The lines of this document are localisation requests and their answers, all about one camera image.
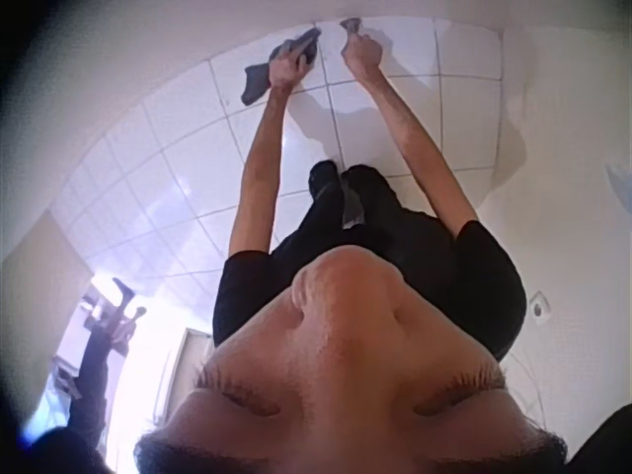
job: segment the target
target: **fingers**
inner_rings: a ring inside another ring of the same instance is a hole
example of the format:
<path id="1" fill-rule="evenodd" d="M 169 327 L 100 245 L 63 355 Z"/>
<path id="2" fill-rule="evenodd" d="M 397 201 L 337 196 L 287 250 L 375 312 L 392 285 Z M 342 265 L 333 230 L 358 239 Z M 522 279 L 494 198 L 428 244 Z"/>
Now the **fingers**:
<path id="1" fill-rule="evenodd" d="M 298 73 L 299 75 L 304 75 L 307 73 L 307 56 L 305 54 L 301 54 L 298 58 Z"/>
<path id="2" fill-rule="evenodd" d="M 303 51 L 305 49 L 307 49 L 307 46 L 309 46 L 313 41 L 314 41 L 314 39 L 312 39 L 312 38 L 306 39 L 304 42 L 299 44 L 297 47 L 295 47 L 291 51 L 291 53 L 289 54 L 289 57 L 294 59 L 294 60 L 298 59 L 303 54 Z"/>
<path id="3" fill-rule="evenodd" d="M 278 55 L 277 56 L 285 56 L 289 53 L 289 49 L 292 46 L 292 41 L 291 40 L 286 40 L 283 42 L 283 44 L 280 46 L 280 49 L 278 50 Z"/>

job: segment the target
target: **closed eye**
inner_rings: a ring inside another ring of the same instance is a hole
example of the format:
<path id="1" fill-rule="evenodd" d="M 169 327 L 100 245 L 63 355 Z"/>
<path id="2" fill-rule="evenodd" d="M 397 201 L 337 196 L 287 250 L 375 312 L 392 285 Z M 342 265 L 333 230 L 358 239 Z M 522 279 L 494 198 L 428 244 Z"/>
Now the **closed eye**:
<path id="1" fill-rule="evenodd" d="M 218 368 L 204 367 L 197 377 L 196 388 L 221 394 L 240 408 L 258 417 L 272 417 L 280 406 L 261 397 L 257 392 L 222 375 Z"/>
<path id="2" fill-rule="evenodd" d="M 476 395 L 507 389 L 503 371 L 496 363 L 485 364 L 474 373 L 461 373 L 438 390 L 430 399 L 414 408 L 423 417 L 438 415 Z"/>

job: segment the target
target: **gray cloth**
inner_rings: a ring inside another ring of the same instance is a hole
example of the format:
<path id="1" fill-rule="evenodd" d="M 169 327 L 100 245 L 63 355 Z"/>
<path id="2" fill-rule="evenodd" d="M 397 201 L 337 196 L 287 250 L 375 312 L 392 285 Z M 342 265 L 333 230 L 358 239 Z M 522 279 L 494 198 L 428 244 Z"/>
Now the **gray cloth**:
<path id="1" fill-rule="evenodd" d="M 284 45 L 289 45 L 289 50 L 292 51 L 297 45 L 311 40 L 311 43 L 305 48 L 303 54 L 307 59 L 307 64 L 314 62 L 316 53 L 318 52 L 317 39 L 320 37 L 320 33 L 320 29 L 312 28 L 297 39 L 286 39 L 283 44 L 273 49 L 273 52 L 270 54 L 269 62 L 248 66 L 246 68 L 246 89 L 241 95 L 241 102 L 243 102 L 245 106 L 250 106 L 257 102 L 266 94 L 266 91 L 270 89 L 270 61 L 277 57 L 278 52 Z"/>

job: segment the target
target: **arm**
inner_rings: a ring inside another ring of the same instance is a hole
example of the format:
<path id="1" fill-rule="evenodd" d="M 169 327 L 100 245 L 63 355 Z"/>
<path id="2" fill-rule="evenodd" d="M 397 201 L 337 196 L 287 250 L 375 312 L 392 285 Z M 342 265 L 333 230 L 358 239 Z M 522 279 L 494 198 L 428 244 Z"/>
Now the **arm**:
<path id="1" fill-rule="evenodd" d="M 307 45 L 283 51 L 270 63 L 270 98 L 244 165 L 229 257 L 244 250 L 270 250 L 280 182 L 283 116 L 292 89 L 307 74 L 305 56 L 301 55 Z"/>
<path id="2" fill-rule="evenodd" d="M 461 190 L 443 155 L 379 69 L 382 48 L 368 36 L 350 35 L 345 63 L 379 108 L 415 181 L 436 216 L 454 238 L 476 211 Z"/>

